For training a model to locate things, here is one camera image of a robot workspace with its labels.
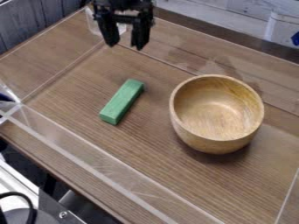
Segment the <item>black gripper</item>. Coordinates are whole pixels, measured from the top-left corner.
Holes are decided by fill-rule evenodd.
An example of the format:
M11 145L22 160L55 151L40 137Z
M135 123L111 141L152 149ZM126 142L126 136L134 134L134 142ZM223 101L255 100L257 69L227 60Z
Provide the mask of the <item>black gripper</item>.
M155 23L152 0L92 0L94 19L106 43L114 47L119 40L118 23L132 24L131 46L142 51L150 41ZM118 12L136 11L135 16L119 15Z

